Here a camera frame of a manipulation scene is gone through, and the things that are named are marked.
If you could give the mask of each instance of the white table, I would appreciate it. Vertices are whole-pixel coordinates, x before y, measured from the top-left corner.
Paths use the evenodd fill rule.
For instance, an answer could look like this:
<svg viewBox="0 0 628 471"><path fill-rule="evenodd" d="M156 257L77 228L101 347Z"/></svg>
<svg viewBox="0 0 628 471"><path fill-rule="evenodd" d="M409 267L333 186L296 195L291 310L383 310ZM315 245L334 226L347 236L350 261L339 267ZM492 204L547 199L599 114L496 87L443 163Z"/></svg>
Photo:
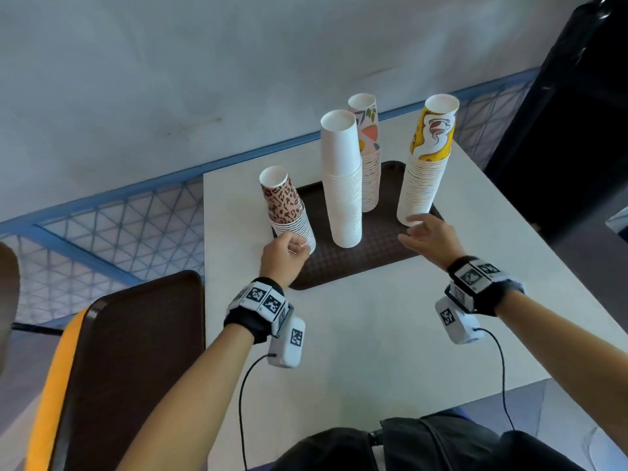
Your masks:
<svg viewBox="0 0 628 471"><path fill-rule="evenodd" d="M405 161L418 112L381 122L383 160ZM319 142L205 174L207 341L222 330L229 301L257 276L272 239L258 175L284 165L296 186L320 180ZM628 351L628 336L467 155L453 146L435 205L471 254L526 282L529 294ZM490 339L454 345L434 304L448 277L422 257L306 291L288 291L306 335L301 365L259 364L247 380L243 415L249 467L277 459L305 436L330 427L376 429L391 416L419 417L501 390ZM507 388L548 373L496 318L480 319L506 356ZM267 353L257 345L247 368ZM237 393L209 456L210 469L241 469Z"/></svg>

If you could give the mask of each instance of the yellow paper cup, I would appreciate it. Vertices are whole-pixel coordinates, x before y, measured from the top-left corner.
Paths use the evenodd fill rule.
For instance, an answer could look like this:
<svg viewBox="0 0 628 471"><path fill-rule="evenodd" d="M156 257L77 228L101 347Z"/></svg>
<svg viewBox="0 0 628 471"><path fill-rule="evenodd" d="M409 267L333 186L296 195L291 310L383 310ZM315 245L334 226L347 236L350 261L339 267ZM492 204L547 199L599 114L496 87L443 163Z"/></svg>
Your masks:
<svg viewBox="0 0 628 471"><path fill-rule="evenodd" d="M451 152L460 101L451 94L428 97L410 144L413 158L437 162Z"/></svg>

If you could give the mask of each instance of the white wall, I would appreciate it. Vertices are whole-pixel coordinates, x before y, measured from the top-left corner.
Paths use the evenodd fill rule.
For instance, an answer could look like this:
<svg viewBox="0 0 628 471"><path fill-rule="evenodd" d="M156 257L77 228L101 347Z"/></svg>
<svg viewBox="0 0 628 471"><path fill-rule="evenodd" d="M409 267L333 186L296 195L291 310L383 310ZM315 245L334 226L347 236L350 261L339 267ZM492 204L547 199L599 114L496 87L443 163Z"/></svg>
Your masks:
<svg viewBox="0 0 628 471"><path fill-rule="evenodd" d="M3 0L0 221L538 66L585 1Z"/></svg>

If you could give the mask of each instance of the black cable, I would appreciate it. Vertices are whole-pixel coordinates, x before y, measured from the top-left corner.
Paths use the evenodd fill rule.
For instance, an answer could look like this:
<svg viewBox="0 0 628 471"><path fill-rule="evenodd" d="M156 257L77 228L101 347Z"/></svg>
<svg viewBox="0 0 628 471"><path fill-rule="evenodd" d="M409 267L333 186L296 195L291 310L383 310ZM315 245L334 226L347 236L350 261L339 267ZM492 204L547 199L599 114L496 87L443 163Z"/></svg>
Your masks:
<svg viewBox="0 0 628 471"><path fill-rule="evenodd" d="M513 419L510 417L510 413L508 413L508 408L506 407L506 361L504 360L504 352L502 352L502 346L499 345L499 341L497 337L493 335L490 330L486 330L482 327L476 327L474 330L482 330L489 334L495 343L497 344L497 348L499 349L499 355L502 357L502 403L504 404L504 411L506 412L506 416L508 417L508 421L511 423L511 428L515 431L515 427L513 425Z"/></svg>
<svg viewBox="0 0 628 471"><path fill-rule="evenodd" d="M237 402L237 412L240 415L240 439L242 440L242 461L244 461L244 471L248 471L246 466L246 453L244 452L244 427L242 426L242 392L244 392L244 383L246 382L246 378L249 376L249 373L253 370L259 362L261 362L266 357L277 357L277 354L266 354L265 356L259 357L253 365L249 368L244 376L244 380L242 380L242 385L240 385L240 399Z"/></svg>

